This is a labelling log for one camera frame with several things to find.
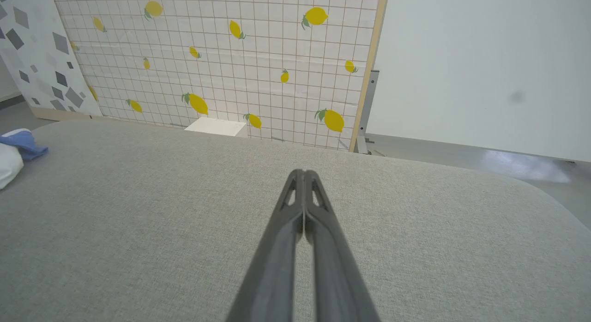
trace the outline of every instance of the white panel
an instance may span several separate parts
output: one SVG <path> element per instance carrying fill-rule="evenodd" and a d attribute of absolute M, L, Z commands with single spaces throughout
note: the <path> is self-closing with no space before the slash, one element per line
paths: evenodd
<path fill-rule="evenodd" d="M 591 0 L 388 0 L 367 132 L 591 161 Z"/>

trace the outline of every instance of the floor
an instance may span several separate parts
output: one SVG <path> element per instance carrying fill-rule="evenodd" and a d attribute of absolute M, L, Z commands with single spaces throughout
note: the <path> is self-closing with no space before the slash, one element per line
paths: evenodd
<path fill-rule="evenodd" d="M 479 147 L 367 135 L 374 156 L 418 160 L 498 173 L 528 182 L 555 198 L 591 229 L 591 164 Z"/>

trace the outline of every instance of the grid pattern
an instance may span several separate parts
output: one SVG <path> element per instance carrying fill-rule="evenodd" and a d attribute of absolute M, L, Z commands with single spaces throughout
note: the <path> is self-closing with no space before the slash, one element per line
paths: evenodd
<path fill-rule="evenodd" d="M 204 99 L 209 117 L 258 116 L 261 127 L 249 124 L 249 137 L 349 148 L 377 0 L 156 0 L 163 13 L 146 20 L 148 1 L 56 0 L 103 115 L 185 128 L 203 115 L 181 100 L 190 92 Z M 304 29 L 302 16 L 313 6 L 329 17 Z M 247 37 L 232 36 L 230 21 Z M 345 69 L 346 61 L 357 71 Z M 342 132 L 319 122 L 319 109 L 341 115 Z"/>

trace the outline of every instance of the gray floor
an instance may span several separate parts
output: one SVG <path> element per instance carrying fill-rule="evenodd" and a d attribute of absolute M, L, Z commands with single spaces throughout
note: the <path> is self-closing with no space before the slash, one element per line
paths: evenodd
<path fill-rule="evenodd" d="M 33 116 L 27 103 L 24 103 L 24 99 L 22 103 L 0 109 L 0 134 L 19 128 L 33 130 L 52 122 L 51 120 L 43 120 Z"/>
<path fill-rule="evenodd" d="M 373 156 L 385 156 L 475 169 L 514 177 L 540 188 L 591 229 L 591 164 L 528 156 L 479 147 L 367 136 Z"/>

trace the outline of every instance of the blue cloth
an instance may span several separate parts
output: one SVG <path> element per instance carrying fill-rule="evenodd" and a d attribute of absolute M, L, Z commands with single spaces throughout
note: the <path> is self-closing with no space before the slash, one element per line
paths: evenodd
<path fill-rule="evenodd" d="M 0 136 L 0 143 L 15 146 L 23 160 L 33 160 L 49 151 L 47 147 L 38 147 L 35 145 L 35 139 L 31 131 L 23 129 L 15 134 L 9 136 Z"/>

